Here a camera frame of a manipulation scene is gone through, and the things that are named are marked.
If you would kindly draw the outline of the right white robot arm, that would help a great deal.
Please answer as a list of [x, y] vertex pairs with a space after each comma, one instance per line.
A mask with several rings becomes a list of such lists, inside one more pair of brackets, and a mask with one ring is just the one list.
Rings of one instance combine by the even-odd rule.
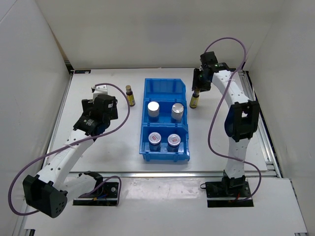
[[232, 80], [230, 68], [224, 62], [219, 63], [214, 52], [201, 54], [200, 61], [201, 67], [193, 72], [192, 90], [209, 91], [214, 85], [229, 108], [224, 122], [229, 138], [229, 158], [223, 172], [221, 191], [231, 197], [245, 185], [244, 161], [248, 144], [257, 131], [260, 105], [244, 94]]

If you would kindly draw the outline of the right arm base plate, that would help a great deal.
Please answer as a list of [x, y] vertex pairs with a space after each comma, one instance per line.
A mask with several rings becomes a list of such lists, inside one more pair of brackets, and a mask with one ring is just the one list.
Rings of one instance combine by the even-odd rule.
[[208, 208], [254, 207], [252, 198], [245, 200], [246, 197], [251, 195], [247, 181], [240, 190], [230, 195], [225, 192], [220, 181], [202, 183], [200, 189], [206, 191]]

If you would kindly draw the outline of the tall silver-capped shaker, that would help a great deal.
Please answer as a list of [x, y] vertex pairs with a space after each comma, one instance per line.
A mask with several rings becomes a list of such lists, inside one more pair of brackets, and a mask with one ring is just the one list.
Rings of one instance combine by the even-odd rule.
[[171, 110], [171, 118], [173, 122], [181, 122], [184, 114], [184, 106], [181, 103], [174, 103]]
[[148, 118], [151, 122], [157, 122], [159, 117], [159, 103], [151, 101], [147, 106]]

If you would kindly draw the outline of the right aluminium frame rail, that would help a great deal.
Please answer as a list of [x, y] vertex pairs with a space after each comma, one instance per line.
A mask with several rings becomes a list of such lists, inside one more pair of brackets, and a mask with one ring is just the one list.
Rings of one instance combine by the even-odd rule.
[[[249, 76], [248, 71], [239, 72], [240, 82], [242, 84], [244, 93], [253, 100], [258, 100]], [[260, 149], [264, 157], [267, 173], [264, 176], [274, 176], [282, 178], [281, 169], [277, 161], [277, 155], [273, 148], [273, 143], [271, 141], [268, 128], [265, 123], [262, 111], [260, 111], [258, 119], [258, 128], [256, 132], [257, 138], [259, 140]]]

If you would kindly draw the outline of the blue near storage bin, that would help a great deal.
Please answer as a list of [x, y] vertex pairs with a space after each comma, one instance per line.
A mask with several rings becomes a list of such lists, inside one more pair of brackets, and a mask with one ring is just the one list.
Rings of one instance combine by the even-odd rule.
[[[160, 134], [161, 141], [153, 147], [149, 142], [149, 135], [153, 132]], [[171, 147], [168, 137], [176, 134], [180, 137], [179, 145]], [[139, 153], [146, 161], [189, 161], [189, 132], [188, 128], [182, 124], [147, 124], [141, 126]]]

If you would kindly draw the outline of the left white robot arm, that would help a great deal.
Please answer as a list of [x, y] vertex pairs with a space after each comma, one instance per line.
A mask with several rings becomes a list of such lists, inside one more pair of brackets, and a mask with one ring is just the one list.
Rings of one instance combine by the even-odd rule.
[[96, 172], [84, 172], [71, 181], [65, 179], [96, 137], [109, 127], [111, 120], [118, 118], [117, 100], [100, 94], [82, 100], [82, 107], [83, 113], [64, 144], [65, 149], [56, 153], [35, 176], [28, 175], [23, 180], [27, 204], [52, 218], [59, 216], [75, 198], [103, 195], [103, 177]]

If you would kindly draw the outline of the small brown sauce bottle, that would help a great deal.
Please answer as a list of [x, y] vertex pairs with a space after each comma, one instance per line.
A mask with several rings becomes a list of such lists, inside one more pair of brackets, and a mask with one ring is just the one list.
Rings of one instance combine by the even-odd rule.
[[191, 96], [189, 107], [195, 109], [198, 105], [200, 89], [196, 88]]
[[128, 99], [129, 105], [133, 107], [135, 105], [135, 99], [130, 85], [126, 86], [126, 97]]

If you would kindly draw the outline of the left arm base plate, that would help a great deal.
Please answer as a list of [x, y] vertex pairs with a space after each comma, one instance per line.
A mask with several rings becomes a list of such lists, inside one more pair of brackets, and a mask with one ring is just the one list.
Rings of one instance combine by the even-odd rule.
[[120, 201], [122, 180], [118, 176], [111, 176], [105, 180], [96, 182], [96, 186], [102, 184], [92, 194], [79, 197], [72, 202], [73, 206], [89, 207], [117, 207]]

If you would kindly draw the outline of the short spice jar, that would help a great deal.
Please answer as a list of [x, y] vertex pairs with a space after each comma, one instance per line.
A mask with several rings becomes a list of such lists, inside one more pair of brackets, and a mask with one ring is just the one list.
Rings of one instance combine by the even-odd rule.
[[167, 138], [168, 152], [178, 152], [181, 143], [181, 138], [178, 134], [170, 134]]
[[148, 136], [150, 151], [160, 151], [161, 135], [158, 132], [152, 132]]

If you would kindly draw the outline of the aluminium frame rail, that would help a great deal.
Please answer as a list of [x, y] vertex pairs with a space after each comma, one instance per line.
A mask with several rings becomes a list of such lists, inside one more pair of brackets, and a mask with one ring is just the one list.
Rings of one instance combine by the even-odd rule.
[[[55, 122], [54, 122], [54, 126], [53, 126], [53, 131], [52, 131], [52, 133], [49, 136], [49, 138], [50, 138], [49, 139], [49, 143], [48, 143], [48, 145], [47, 145], [47, 147], [45, 149], [44, 154], [47, 154], [47, 153], [49, 153], [52, 150], [52, 145], [53, 145], [53, 142], [55, 141], [57, 128], [58, 128], [60, 120], [61, 120], [61, 115], [62, 115], [62, 112], [63, 112], [65, 100], [66, 100], [66, 97], [67, 97], [67, 94], [68, 94], [68, 90], [69, 90], [69, 87], [70, 87], [70, 84], [71, 84], [72, 77], [73, 77], [73, 72], [71, 72], [67, 76], [66, 87], [65, 87], [65, 90], [63, 92], [62, 101], [61, 101], [61, 104], [59, 106], [58, 114], [56, 116], [56, 119], [55, 119]], [[14, 231], [12, 233], [13, 236], [29, 236], [29, 235], [33, 235], [34, 230], [25, 230], [24, 229], [26, 220], [27, 220], [27, 216], [18, 216], [17, 222], [15, 224]]]
[[[253, 100], [258, 100], [249, 76], [248, 71], [239, 72], [240, 82], [242, 84], [244, 93]], [[260, 111], [258, 119], [258, 128], [256, 132], [257, 138], [259, 140], [260, 149], [264, 157], [267, 173], [264, 176], [274, 176], [282, 178], [281, 169], [277, 161], [277, 155], [273, 148], [273, 143], [271, 141], [268, 128], [265, 123], [262, 111]]]
[[98, 172], [104, 177], [222, 177], [223, 172]]

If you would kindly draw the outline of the front aluminium frame rail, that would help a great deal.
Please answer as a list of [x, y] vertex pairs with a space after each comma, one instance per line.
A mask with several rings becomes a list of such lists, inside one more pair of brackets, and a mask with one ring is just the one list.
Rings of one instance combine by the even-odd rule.
[[222, 177], [223, 172], [98, 172], [104, 177]]

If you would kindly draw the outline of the left aluminium frame rail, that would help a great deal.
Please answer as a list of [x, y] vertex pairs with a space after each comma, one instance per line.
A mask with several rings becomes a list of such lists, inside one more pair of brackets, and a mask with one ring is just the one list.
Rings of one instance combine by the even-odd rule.
[[[62, 115], [62, 112], [63, 112], [65, 100], [66, 100], [66, 97], [67, 97], [67, 94], [68, 94], [68, 90], [69, 90], [69, 87], [70, 87], [70, 84], [71, 84], [72, 77], [73, 77], [73, 72], [71, 72], [67, 76], [66, 87], [65, 87], [65, 90], [63, 92], [62, 101], [61, 101], [61, 104], [59, 106], [58, 114], [56, 116], [56, 119], [55, 119], [55, 122], [54, 122], [54, 126], [53, 126], [53, 131], [52, 131], [52, 133], [49, 136], [49, 138], [50, 138], [49, 139], [49, 143], [48, 143], [48, 145], [47, 145], [47, 147], [45, 149], [44, 154], [47, 154], [47, 153], [49, 153], [52, 150], [52, 145], [53, 145], [53, 142], [55, 141], [57, 128], [58, 128], [60, 120], [61, 120], [61, 115]], [[26, 220], [27, 220], [27, 216], [18, 216], [17, 222], [15, 224], [14, 231], [12, 233], [13, 236], [29, 236], [29, 235], [33, 235], [34, 230], [25, 230], [24, 229]]]

